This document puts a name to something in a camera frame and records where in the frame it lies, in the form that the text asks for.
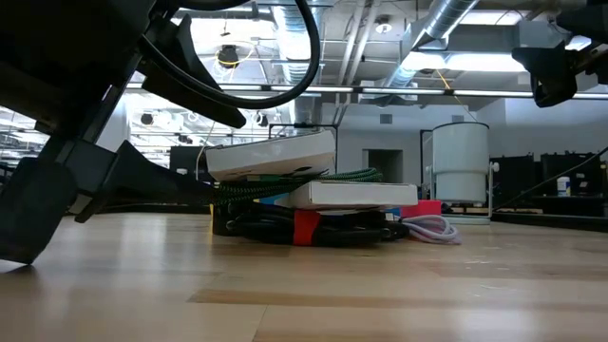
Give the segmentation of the black cabinet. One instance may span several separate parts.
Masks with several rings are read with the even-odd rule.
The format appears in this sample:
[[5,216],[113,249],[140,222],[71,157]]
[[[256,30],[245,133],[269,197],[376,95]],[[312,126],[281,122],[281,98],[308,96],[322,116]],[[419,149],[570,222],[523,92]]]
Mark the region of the black cabinet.
[[491,158],[499,165],[493,173],[493,208],[517,197],[536,185],[536,166],[532,155]]
[[570,195],[596,197],[603,194],[604,169],[599,157],[593,153],[566,153],[541,155],[542,180],[546,181],[568,170]]

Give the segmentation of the pink small object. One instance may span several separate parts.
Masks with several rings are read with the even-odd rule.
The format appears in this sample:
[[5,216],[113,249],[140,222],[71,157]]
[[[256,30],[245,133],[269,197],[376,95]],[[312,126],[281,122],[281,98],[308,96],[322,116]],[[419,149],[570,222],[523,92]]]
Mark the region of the pink small object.
[[401,218],[415,218],[421,216],[441,216],[442,202],[437,199],[419,199],[416,205],[400,208]]

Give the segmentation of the overhead LED light bar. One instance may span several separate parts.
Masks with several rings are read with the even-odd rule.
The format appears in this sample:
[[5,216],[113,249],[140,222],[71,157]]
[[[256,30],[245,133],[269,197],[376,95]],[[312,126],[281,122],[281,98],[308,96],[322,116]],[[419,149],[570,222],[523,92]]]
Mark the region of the overhead LED light bar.
[[[220,84],[220,89],[232,93],[247,92],[286,92],[291,90],[290,85],[246,85],[246,84]],[[457,96],[479,98],[515,98],[531,99],[530,91],[511,90],[478,90],[478,89],[447,89],[447,88],[392,88],[392,87],[364,87],[344,85],[310,85],[305,93],[313,94],[365,94],[365,95],[422,95],[422,96]]]

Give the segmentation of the black background monitor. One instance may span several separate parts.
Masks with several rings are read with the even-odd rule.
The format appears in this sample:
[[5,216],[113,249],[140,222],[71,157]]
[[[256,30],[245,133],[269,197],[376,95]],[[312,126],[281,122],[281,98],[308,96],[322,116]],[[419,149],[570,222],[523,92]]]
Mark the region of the black background monitor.
[[169,152],[169,169],[176,172],[177,168],[187,169],[187,176],[198,181],[210,182],[214,180],[207,172],[205,155],[200,146],[172,146]]

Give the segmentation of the silver spiral ventilation duct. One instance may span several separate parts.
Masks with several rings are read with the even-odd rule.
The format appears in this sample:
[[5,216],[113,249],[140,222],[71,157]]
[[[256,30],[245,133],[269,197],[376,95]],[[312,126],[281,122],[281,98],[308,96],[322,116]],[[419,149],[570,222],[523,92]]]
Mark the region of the silver spiral ventilation duct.
[[400,49],[403,59],[383,83],[383,87],[406,87],[418,68],[407,62],[413,51],[443,51],[447,49],[449,34],[477,6],[480,0],[433,0],[428,14],[409,23]]
[[[283,78],[289,85],[299,84],[307,73],[311,47],[305,21],[297,6],[278,6],[272,9],[276,23],[276,43],[282,64]],[[289,103],[294,124],[315,124],[321,103],[313,96],[296,98]]]

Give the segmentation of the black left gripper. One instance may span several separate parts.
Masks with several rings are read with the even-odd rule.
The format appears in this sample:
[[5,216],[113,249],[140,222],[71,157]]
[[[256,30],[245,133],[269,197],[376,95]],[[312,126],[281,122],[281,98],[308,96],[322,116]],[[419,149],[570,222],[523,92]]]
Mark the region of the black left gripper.
[[[32,263],[79,195],[92,196],[115,153],[96,144],[141,60],[139,38],[157,0],[0,0],[0,105],[49,139],[0,187],[0,259]],[[146,37],[173,64],[220,90],[200,61],[189,15],[155,20]],[[213,121],[242,128],[232,106],[179,84],[154,62],[142,88]]]

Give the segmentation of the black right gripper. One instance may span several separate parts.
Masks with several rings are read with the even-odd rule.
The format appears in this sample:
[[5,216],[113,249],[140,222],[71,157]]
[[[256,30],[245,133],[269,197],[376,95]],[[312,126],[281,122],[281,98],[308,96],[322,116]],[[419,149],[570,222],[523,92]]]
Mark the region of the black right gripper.
[[608,0],[586,0],[582,8],[563,11],[558,26],[573,35],[591,40],[581,51],[565,45],[515,47],[512,58],[530,74],[533,99],[538,107],[558,105],[578,91],[576,75],[595,74],[598,83],[608,86]]

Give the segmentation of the white metal canister stand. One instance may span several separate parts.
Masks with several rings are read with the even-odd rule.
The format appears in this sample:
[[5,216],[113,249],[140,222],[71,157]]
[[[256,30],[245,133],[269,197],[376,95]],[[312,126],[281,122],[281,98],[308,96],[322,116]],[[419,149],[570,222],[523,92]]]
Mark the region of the white metal canister stand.
[[434,164],[426,168],[429,177],[429,195],[441,203],[485,204],[486,213],[468,215],[463,213],[445,214],[453,224],[489,225],[493,211],[493,176],[500,170],[497,162],[489,162],[485,170],[471,164],[454,170]]

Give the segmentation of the black power adapter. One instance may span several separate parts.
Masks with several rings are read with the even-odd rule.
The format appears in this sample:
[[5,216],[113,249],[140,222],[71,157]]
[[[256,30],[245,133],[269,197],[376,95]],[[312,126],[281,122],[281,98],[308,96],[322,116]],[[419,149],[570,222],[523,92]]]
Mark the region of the black power adapter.
[[239,231],[228,227],[228,222],[236,217],[230,213],[229,205],[211,205],[211,224],[210,229],[215,236],[238,237]]

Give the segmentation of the white square pillar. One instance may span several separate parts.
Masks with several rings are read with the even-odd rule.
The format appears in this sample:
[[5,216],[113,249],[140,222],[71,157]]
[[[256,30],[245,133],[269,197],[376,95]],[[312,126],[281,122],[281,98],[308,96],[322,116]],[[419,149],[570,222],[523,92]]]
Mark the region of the white square pillar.
[[112,152],[116,152],[124,141],[128,141],[130,137],[130,117],[128,113],[128,105],[125,98],[121,98],[105,129],[106,147]]

